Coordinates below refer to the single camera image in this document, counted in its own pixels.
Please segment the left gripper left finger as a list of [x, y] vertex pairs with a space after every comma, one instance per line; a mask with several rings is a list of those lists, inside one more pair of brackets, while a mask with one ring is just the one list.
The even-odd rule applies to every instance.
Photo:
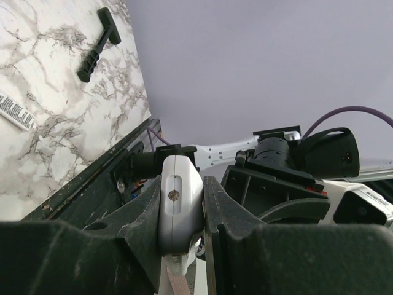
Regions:
[[161, 177], [80, 230], [63, 221], [1, 223], [2, 294], [155, 294]]

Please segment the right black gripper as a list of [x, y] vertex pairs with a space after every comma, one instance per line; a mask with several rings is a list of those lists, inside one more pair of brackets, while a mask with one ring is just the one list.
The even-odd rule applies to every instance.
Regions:
[[318, 224], [330, 208], [323, 182], [294, 170], [280, 156], [254, 159], [249, 151], [238, 151], [222, 178], [223, 189], [267, 224]]

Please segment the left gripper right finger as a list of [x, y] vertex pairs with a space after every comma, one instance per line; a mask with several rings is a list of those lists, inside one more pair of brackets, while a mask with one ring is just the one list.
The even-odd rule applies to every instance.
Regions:
[[209, 294], [391, 294], [392, 232], [377, 225], [266, 225], [203, 180]]

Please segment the white remote control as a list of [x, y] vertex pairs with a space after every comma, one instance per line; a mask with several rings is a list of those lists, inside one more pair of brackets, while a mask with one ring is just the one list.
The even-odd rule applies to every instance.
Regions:
[[158, 245], [174, 294], [190, 294], [185, 275], [201, 243], [203, 200], [203, 180], [191, 160], [167, 157], [161, 173]]

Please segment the white battery cover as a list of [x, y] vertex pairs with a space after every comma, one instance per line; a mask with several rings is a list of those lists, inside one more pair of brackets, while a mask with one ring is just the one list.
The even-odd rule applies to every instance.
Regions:
[[36, 128], [35, 117], [3, 91], [1, 91], [1, 115], [22, 130], [30, 131]]

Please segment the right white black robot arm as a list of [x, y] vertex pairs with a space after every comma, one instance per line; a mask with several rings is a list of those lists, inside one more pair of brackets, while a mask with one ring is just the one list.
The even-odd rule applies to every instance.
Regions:
[[197, 171], [226, 165], [221, 181], [226, 193], [266, 223], [318, 223], [331, 206], [323, 180], [360, 172], [359, 150], [348, 128], [301, 137], [294, 126], [255, 132], [231, 144], [158, 147], [131, 158], [131, 175], [155, 178], [173, 156], [184, 156]]

